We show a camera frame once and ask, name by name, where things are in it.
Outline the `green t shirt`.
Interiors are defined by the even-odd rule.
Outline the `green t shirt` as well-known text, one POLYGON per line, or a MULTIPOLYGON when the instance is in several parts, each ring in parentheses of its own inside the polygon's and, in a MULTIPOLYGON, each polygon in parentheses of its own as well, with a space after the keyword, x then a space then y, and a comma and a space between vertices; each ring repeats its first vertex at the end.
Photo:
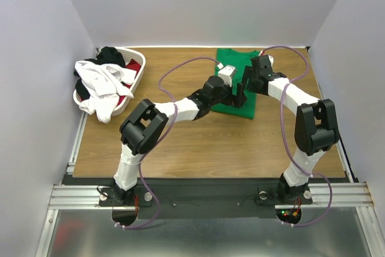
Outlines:
MULTIPOLYGON (((230 65, 236 68, 235 76, 232 78, 233 81, 233 94, 237 93, 237 85, 241 83, 244 69, 246 66, 251 66, 251 58, 259 55, 259 51, 250 52, 238 52, 234 49, 217 49, 216 59, 224 66, 230 65)), ((255 93, 244 90, 244 94, 247 98, 245 104, 241 108, 230 107, 224 104, 218 104, 212 107, 212 111, 216 113, 228 114, 231 116, 243 117, 246 119, 253 120, 256 110, 257 96, 255 93)))

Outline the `white t shirt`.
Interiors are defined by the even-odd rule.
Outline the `white t shirt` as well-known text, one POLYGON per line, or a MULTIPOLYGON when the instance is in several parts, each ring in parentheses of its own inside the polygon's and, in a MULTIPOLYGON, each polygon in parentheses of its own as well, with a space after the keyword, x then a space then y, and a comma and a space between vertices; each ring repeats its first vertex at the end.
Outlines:
POLYGON ((79 109, 89 115, 96 114, 102 123, 109 123, 121 96, 133 98, 127 88, 135 80, 136 71, 117 64, 97 65, 90 61, 77 61, 75 70, 90 94, 82 99, 79 109))

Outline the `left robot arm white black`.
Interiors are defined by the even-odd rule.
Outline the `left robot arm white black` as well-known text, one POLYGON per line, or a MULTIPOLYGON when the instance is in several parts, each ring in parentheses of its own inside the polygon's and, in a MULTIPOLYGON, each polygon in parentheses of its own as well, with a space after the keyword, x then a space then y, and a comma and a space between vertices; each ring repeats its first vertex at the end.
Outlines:
POLYGON ((179 101, 155 104, 149 99, 142 100, 120 126, 122 151, 111 181, 113 198, 120 205, 133 201, 143 157, 166 136, 174 123, 201 119, 218 104, 242 107, 247 101, 246 86, 247 82, 242 80, 233 94, 233 87, 223 78, 210 76, 201 89, 179 101))

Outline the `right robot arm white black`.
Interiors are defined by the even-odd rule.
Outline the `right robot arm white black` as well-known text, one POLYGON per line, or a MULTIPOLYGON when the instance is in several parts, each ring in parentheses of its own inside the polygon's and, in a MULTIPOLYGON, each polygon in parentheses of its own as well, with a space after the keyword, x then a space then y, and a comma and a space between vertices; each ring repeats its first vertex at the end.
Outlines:
POLYGON ((242 81, 247 90, 280 101, 280 115, 289 109, 295 115, 295 153, 282 173, 277 186, 277 198, 290 203, 304 196, 309 178, 322 156, 340 139, 334 102, 313 97, 290 82, 282 73, 273 72, 273 57, 261 55, 251 59, 242 81))

